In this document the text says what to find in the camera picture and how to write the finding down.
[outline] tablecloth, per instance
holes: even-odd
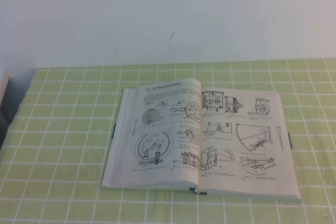
[[[124,88],[281,94],[301,201],[101,189]],[[39,68],[0,150],[0,223],[335,223],[336,59]]]

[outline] book page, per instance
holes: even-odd
[[[115,184],[198,185],[200,82],[187,78],[140,86],[132,92],[136,99],[128,104],[132,108],[129,125],[122,126],[129,130]]]
[[[280,95],[203,88],[202,97],[200,190],[295,195]]]

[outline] white object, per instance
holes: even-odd
[[[9,76],[6,70],[1,71],[1,68],[0,68],[0,78],[1,78],[0,79],[0,104],[1,104],[9,81]]]

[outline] open book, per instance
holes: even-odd
[[[125,89],[102,186],[300,199],[280,95],[191,78]]]

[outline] technical diagram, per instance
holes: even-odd
[[[241,107],[244,105],[239,103],[236,97],[225,97],[225,112],[237,113]]]
[[[200,132],[197,128],[190,127],[189,129],[186,129],[184,133],[187,135],[187,137],[191,142],[193,142],[196,145],[199,145],[198,136]]]
[[[258,115],[269,115],[269,109],[271,108],[268,105],[269,100],[264,98],[256,98],[256,111]]]
[[[201,151],[201,170],[208,170],[217,165],[218,155],[229,160],[235,160],[235,156],[229,149],[225,149],[225,154],[217,153],[217,148],[208,147]]]
[[[237,124],[236,133],[238,140],[249,151],[254,151],[268,142],[273,143],[268,126]]]
[[[197,102],[190,102],[181,108],[171,108],[170,111],[184,111],[186,118],[190,118],[198,123],[201,121],[201,108]]]
[[[220,91],[204,91],[203,96],[203,108],[208,110],[209,108],[219,109],[224,108],[224,92]]]
[[[135,144],[135,155],[140,165],[161,163],[173,146],[170,132],[147,134],[141,136]]]
[[[240,164],[244,171],[253,175],[262,175],[266,169],[275,166],[274,158],[240,157]]]
[[[208,128],[206,131],[203,131],[203,134],[205,136],[212,136],[215,134],[215,132],[222,132],[222,133],[229,133],[232,135],[232,124],[231,123],[224,123],[222,124],[216,124],[216,123],[208,123]]]
[[[157,105],[158,105],[159,107],[165,107],[165,106],[168,105],[168,103],[167,103],[167,102],[164,102],[164,101],[161,100],[161,102],[159,102]]]
[[[184,152],[181,154],[183,156],[183,164],[184,165],[191,165],[199,169],[200,167],[200,159],[197,155],[189,153],[189,152]]]
[[[154,123],[157,119],[159,119],[160,113],[157,109],[150,109],[147,110],[145,113],[142,115],[142,122],[145,124],[151,124]]]

